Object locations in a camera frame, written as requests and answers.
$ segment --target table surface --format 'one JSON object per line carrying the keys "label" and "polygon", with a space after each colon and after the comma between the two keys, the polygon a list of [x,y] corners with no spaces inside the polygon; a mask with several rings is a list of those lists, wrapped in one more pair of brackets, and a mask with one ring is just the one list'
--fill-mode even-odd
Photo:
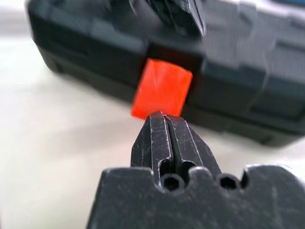
{"label": "table surface", "polygon": [[[84,229],[103,169],[127,167],[143,122],[130,105],[45,66],[23,0],[0,0],[0,221],[2,229]],[[257,0],[275,13],[305,13]],[[281,164],[298,176],[305,140],[276,149],[195,128],[223,172]]]}

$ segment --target tool case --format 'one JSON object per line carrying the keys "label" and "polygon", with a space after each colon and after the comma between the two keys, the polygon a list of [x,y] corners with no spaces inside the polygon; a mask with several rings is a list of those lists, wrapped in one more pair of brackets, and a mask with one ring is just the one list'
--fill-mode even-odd
{"label": "tool case", "polygon": [[132,101],[146,60],[167,61],[193,73],[187,121],[269,146],[304,136],[305,21],[243,3],[193,3],[201,5],[201,35],[178,33],[147,0],[31,0],[27,7],[33,40],[55,72]]}

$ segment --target metal jaw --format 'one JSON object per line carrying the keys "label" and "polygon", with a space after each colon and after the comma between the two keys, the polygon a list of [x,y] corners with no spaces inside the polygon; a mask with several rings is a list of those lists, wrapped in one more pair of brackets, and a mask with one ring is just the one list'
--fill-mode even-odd
{"label": "metal jaw", "polygon": [[147,118],[131,168],[106,169],[88,229],[301,229],[305,189],[282,167],[222,174],[205,142],[180,117]]}

